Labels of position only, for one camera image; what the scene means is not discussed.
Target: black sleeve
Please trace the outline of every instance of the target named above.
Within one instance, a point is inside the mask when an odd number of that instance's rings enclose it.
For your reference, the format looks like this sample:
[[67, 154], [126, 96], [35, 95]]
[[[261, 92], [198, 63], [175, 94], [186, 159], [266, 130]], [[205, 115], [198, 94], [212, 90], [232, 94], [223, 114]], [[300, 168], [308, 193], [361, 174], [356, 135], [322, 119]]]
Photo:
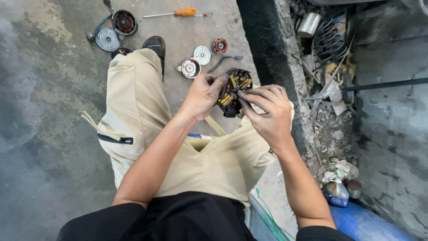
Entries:
[[304, 227], [297, 232], [296, 241], [355, 241], [341, 231], [325, 226]]
[[125, 203], [69, 221], [61, 228], [56, 240], [141, 240], [145, 227], [144, 207]]

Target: dirty hand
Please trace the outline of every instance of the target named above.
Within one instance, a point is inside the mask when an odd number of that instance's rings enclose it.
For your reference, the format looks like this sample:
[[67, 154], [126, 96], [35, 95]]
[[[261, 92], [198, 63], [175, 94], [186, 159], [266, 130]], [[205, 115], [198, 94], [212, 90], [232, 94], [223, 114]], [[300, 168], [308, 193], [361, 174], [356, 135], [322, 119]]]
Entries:
[[[279, 151], [289, 146], [291, 137], [291, 106], [285, 88], [276, 84], [265, 85], [257, 89], [238, 91], [245, 115], [272, 151]], [[257, 114], [250, 103], [265, 111]]]
[[190, 117], [194, 117], [197, 121], [204, 120], [210, 114], [211, 108], [218, 100], [220, 90], [226, 84], [227, 78], [226, 74], [197, 75], [180, 111]]

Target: blue plastic container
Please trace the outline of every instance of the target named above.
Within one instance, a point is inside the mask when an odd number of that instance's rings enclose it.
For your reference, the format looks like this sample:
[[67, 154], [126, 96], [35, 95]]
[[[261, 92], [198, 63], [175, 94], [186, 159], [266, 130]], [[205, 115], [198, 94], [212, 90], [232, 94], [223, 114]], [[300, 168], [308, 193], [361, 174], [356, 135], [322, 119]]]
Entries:
[[330, 211], [337, 230], [356, 241], [415, 241], [396, 226], [354, 203], [349, 203], [346, 208], [330, 205]]

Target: screwdriver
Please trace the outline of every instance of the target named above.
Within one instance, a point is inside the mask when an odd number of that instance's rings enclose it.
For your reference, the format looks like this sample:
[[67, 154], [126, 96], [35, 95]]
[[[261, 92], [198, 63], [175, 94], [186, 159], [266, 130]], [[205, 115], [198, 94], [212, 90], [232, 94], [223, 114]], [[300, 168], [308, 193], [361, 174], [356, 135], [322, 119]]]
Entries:
[[206, 16], [212, 16], [213, 14], [214, 13], [212, 13], [212, 12], [208, 12], [208, 13], [204, 13], [204, 14], [193, 15], [193, 17], [199, 17], [199, 16], [206, 17]]
[[181, 10], [175, 10], [172, 13], [149, 15], [149, 16], [144, 16], [143, 18], [151, 18], [151, 17], [172, 15], [172, 14], [174, 14], [175, 16], [190, 16], [190, 15], [194, 15], [195, 13], [196, 13], [195, 9], [181, 9]]

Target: khaki pants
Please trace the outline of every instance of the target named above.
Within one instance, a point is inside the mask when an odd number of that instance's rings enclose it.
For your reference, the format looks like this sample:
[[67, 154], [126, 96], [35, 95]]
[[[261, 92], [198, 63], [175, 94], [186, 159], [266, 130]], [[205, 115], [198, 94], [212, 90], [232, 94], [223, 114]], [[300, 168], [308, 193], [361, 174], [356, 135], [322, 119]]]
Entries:
[[[100, 140], [111, 156], [116, 188], [171, 120], [160, 63], [159, 57], [147, 48], [127, 56], [119, 54], [110, 63], [107, 112], [98, 128], [107, 136], [134, 139], [132, 145]], [[214, 139], [200, 152], [186, 140], [156, 197], [199, 191], [246, 202], [266, 166], [276, 159], [269, 149], [246, 116], [232, 134]]]

